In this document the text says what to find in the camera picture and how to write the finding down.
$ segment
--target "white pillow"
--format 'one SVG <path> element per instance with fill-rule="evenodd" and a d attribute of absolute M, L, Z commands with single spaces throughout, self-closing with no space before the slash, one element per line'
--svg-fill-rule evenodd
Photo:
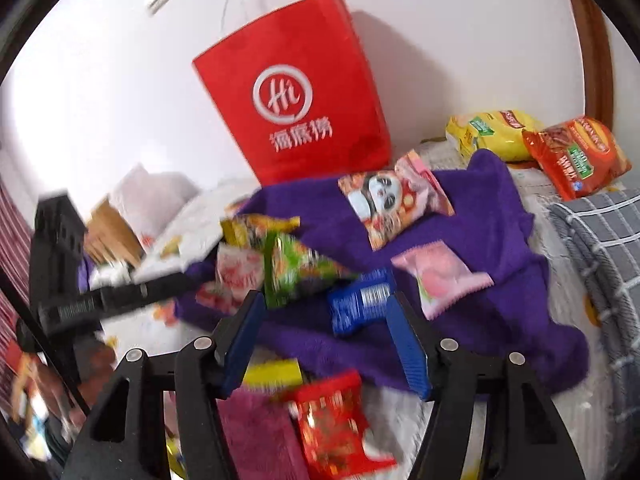
<path fill-rule="evenodd" d="M 109 202 L 146 248 L 162 234 L 168 223 L 197 193 L 197 188 L 178 182 L 175 174 L 150 174 L 141 164 L 120 181 L 109 196 Z"/>

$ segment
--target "hi logo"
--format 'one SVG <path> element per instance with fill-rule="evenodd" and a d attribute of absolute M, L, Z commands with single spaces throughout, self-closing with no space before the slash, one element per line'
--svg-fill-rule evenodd
<path fill-rule="evenodd" d="M 275 124 L 293 124 L 311 108 L 313 90 L 309 79 L 291 65 L 273 65 L 254 83 L 254 106 Z"/>

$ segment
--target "purple blanket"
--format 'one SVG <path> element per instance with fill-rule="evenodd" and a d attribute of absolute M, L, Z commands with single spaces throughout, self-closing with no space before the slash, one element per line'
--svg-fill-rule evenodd
<path fill-rule="evenodd" d="M 296 237 L 302 243 L 359 272 L 389 266 L 396 254 L 443 240 L 471 271 L 488 272 L 495 285 L 441 314 L 434 325 L 442 334 L 481 354 L 521 352 L 552 392 L 576 385 L 588 371 L 588 346 L 577 328 L 560 326 L 549 317 L 548 265 L 527 245 L 533 216 L 524 211 L 507 167 L 493 153 L 479 150 L 467 170 L 435 173 L 456 215 L 426 216 L 376 252 L 334 178 L 263 188 L 243 212 L 300 216 Z M 210 280 L 213 263 L 195 264 L 189 272 Z M 400 270 L 396 279 L 419 309 L 415 280 Z M 194 294 L 178 298 L 176 315 L 206 330 L 218 319 L 214 310 L 195 302 Z M 357 368 L 375 384 L 408 389 L 384 321 L 348 338 L 335 338 L 323 294 L 270 312 L 258 342 L 283 357 L 297 358 L 320 376 Z"/>

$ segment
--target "black clamp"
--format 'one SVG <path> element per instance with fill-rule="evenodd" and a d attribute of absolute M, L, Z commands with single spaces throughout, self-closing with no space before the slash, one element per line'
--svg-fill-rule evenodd
<path fill-rule="evenodd" d="M 238 480 L 216 399 L 242 383 L 265 315 L 264 297 L 252 290 L 235 316 L 179 352 L 127 352 L 82 427 L 63 479 L 169 480 L 162 394 L 175 391 L 189 479 Z"/>
<path fill-rule="evenodd" d="M 390 315 L 406 320 L 415 336 L 413 349 L 422 350 L 431 384 L 423 398 L 434 401 L 410 480 L 460 480 L 476 396 L 488 396 L 479 480 L 584 480 L 558 410 L 522 354 L 502 359 L 460 348 L 443 338 L 401 292 L 390 298 L 387 309 L 388 322 Z M 396 346 L 407 343 L 397 341 L 394 330 L 392 334 Z M 407 373 L 400 348 L 399 354 Z"/>

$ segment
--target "blue snack package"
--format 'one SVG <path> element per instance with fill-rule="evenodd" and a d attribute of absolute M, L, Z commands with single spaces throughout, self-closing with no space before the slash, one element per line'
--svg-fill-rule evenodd
<path fill-rule="evenodd" d="M 396 280 L 386 267 L 361 274 L 349 285 L 332 290 L 331 305 L 334 335 L 349 335 L 372 321 L 385 319 L 386 298 L 396 291 Z"/>

